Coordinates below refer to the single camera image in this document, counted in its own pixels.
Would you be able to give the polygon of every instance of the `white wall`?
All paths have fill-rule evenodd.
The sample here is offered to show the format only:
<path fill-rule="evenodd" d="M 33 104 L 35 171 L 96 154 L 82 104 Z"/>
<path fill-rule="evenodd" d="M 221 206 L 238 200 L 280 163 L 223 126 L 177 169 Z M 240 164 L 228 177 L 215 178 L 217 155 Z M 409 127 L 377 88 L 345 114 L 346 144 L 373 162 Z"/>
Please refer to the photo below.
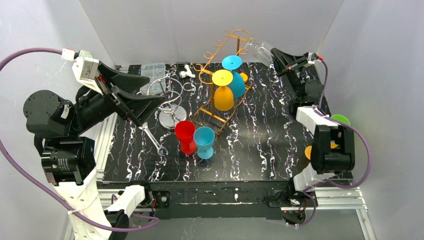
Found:
<path fill-rule="evenodd" d="M 205 63 L 225 29 L 301 55 L 321 45 L 344 0 L 80 0 L 112 60 L 122 66 Z M 235 41 L 216 60 L 234 54 Z M 255 61 L 252 55 L 245 62 Z"/>
<path fill-rule="evenodd" d="M 0 7 L 0 59 L 30 47 L 88 50 L 112 66 L 81 4 L 77 0 L 6 0 Z M 26 129 L 22 108 L 35 91 L 49 89 L 74 101 L 80 85 L 60 55 L 31 53 L 0 72 L 0 138 L 8 152 L 31 175 L 48 184 Z M 93 138 L 95 129 L 87 134 Z M 57 240 L 67 218 L 65 209 L 33 186 L 0 157 L 2 239 Z"/>
<path fill-rule="evenodd" d="M 422 239 L 424 3 L 345 1 L 319 54 L 331 112 L 347 116 L 373 151 L 361 189 L 376 237 Z M 356 140 L 358 179 L 365 151 Z"/>

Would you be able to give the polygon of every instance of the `clear plastic container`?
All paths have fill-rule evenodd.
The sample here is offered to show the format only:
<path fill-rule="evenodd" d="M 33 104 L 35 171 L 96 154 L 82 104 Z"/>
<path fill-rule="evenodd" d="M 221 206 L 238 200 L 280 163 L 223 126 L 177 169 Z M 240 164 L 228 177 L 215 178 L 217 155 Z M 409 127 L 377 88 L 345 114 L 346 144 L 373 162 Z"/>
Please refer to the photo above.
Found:
<path fill-rule="evenodd" d="M 153 83 L 153 81 L 164 78 L 165 74 L 166 74 L 165 63 L 163 62 L 141 65 L 140 75 L 149 77 L 150 82 L 144 85 L 143 87 L 141 87 L 140 92 L 143 95 L 147 95 L 147 90 L 149 89 L 149 86 Z M 151 86 L 148 94 L 149 95 L 161 94 L 162 89 L 160 84 L 162 84 L 163 89 L 166 90 L 166 81 L 165 79 L 162 79 Z"/>
<path fill-rule="evenodd" d="M 267 67 L 273 63 L 273 55 L 271 53 L 273 46 L 271 46 L 269 43 L 263 41 L 262 43 L 258 44 L 255 39 L 250 38 L 246 45 L 254 48 L 253 56 L 258 59 L 259 62 L 265 64 Z"/>

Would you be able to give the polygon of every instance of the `silver wrench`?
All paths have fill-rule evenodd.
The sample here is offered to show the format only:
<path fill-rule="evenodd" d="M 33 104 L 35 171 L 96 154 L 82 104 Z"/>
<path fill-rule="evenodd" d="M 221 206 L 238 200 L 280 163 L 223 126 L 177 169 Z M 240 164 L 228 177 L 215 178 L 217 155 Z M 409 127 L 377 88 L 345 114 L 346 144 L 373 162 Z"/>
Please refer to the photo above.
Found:
<path fill-rule="evenodd" d="M 157 154 L 159 154 L 159 156 L 164 157 L 168 155 L 168 150 L 164 146 L 161 146 L 156 140 L 156 138 L 153 136 L 153 134 L 150 132 L 149 128 L 147 127 L 147 122 L 143 123 L 143 125 L 140 126 L 139 129 L 144 131 L 147 134 L 148 138 L 150 138 L 151 142 L 157 148 Z"/>

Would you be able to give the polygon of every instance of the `black marble table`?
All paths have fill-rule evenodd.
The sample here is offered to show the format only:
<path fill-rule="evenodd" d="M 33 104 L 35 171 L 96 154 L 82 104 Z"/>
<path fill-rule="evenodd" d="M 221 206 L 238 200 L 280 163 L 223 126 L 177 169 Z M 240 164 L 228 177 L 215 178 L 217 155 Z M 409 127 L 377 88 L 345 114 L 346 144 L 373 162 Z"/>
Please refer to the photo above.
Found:
<path fill-rule="evenodd" d="M 130 74 L 140 74 L 140 65 L 129 67 Z M 198 78 L 179 79 L 177 72 L 184 68 L 167 65 L 167 70 L 181 83 L 190 82 L 192 91 L 184 91 L 181 106 L 187 111 L 187 120 L 205 103 L 211 94 L 210 88 Z M 210 71 L 222 69 L 213 63 Z M 210 159 L 199 159 L 196 154 L 186 155 L 173 131 L 163 128 L 158 119 L 159 111 L 148 119 L 148 127 L 156 139 L 168 149 L 169 154 L 159 157 L 148 136 L 135 124 L 117 119 L 112 145 L 104 171 L 104 181 L 128 182 L 250 182 L 287 181 L 301 172 L 309 163 L 305 148 L 312 144 L 311 134 L 289 115 L 289 102 L 295 97 L 288 79 L 276 76 L 273 68 L 261 63 L 243 63 L 239 72 L 249 76 L 253 88 L 247 93 L 235 116 L 220 136 L 215 139 L 214 155 Z M 314 68 L 302 73 L 304 78 L 317 78 Z M 176 83 L 168 88 L 180 91 Z M 324 110 L 330 113 L 327 102 Z M 220 112 L 228 117 L 229 112 Z M 197 117 L 213 126 L 216 120 L 200 113 Z M 342 175 L 351 179 L 352 175 Z"/>

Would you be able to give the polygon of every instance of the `white label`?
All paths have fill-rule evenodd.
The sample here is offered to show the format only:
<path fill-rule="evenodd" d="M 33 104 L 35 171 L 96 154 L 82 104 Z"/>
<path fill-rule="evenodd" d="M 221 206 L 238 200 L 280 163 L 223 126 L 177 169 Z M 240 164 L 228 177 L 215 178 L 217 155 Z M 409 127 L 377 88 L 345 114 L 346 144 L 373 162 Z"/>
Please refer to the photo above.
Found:
<path fill-rule="evenodd" d="M 69 115 L 69 105 L 63 105 L 63 112 L 62 115 L 60 115 L 61 118 L 66 119 Z"/>

